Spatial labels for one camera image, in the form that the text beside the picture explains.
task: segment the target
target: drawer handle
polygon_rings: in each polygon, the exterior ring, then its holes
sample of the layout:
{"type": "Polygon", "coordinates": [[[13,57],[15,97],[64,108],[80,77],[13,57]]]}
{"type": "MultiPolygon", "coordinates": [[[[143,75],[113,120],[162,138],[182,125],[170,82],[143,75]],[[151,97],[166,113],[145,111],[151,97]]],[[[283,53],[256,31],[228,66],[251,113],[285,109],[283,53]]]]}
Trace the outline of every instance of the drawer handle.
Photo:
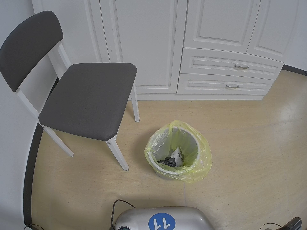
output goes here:
{"type": "Polygon", "coordinates": [[[248,68],[248,66],[246,66],[246,67],[241,67],[241,66],[238,66],[237,64],[235,64],[235,67],[241,68],[241,69],[247,69],[247,68],[248,68]]]}
{"type": "Polygon", "coordinates": [[[237,88],[239,88],[240,86],[238,85],[238,86],[236,86],[236,87],[231,87],[231,86],[229,86],[229,85],[226,85],[226,88],[230,88],[230,89],[237,89],[237,88]]]}

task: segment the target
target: wooden floor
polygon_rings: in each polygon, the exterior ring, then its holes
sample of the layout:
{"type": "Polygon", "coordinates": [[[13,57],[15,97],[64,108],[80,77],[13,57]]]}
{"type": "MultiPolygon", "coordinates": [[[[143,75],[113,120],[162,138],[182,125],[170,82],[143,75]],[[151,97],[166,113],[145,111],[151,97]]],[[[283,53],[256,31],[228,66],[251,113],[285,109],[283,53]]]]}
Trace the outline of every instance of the wooden floor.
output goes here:
{"type": "MultiPolygon", "coordinates": [[[[306,76],[282,71],[262,101],[140,101],[139,110],[136,123],[128,102],[117,136],[129,171],[102,141],[57,132],[75,153],[69,157],[43,133],[32,190],[34,224],[107,230],[119,198],[136,207],[197,207],[215,229],[259,229],[296,216],[307,228],[306,76]],[[159,178],[144,157],[150,136],[175,119],[210,144],[212,168],[194,184],[159,178]]],[[[128,208],[118,203],[115,216],[128,208]]]]}

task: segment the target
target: chair seat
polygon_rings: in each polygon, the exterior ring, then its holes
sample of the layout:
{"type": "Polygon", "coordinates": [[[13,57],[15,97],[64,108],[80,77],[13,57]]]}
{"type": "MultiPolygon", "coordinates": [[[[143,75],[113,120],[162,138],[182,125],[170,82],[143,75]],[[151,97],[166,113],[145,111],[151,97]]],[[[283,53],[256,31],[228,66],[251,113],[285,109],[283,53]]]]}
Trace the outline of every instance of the chair seat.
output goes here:
{"type": "Polygon", "coordinates": [[[117,134],[136,72],[130,63],[72,65],[46,101],[40,123],[78,136],[109,140],[117,134]]]}

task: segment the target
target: chair backrest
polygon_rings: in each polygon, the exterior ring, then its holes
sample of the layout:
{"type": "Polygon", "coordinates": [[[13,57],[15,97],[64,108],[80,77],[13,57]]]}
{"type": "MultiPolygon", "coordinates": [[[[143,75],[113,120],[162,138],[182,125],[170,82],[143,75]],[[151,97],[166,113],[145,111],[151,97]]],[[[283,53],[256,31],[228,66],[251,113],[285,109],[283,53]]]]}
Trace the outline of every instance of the chair backrest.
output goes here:
{"type": "Polygon", "coordinates": [[[0,72],[13,92],[62,39],[61,25],[51,11],[31,16],[11,32],[0,49],[0,72]]]}

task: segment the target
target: trash bag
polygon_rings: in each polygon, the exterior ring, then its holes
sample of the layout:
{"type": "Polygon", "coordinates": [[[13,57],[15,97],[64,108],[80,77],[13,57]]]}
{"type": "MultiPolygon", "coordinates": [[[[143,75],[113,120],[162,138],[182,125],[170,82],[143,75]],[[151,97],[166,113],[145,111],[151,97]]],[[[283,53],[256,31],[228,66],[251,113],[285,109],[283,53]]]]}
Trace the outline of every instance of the trash bag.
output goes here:
{"type": "Polygon", "coordinates": [[[212,166],[211,151],[206,138],[179,120],[157,130],[149,139],[144,153],[148,163],[163,178],[196,182],[205,178],[212,166]],[[158,163],[169,157],[178,147],[183,155],[182,167],[158,163]]]}

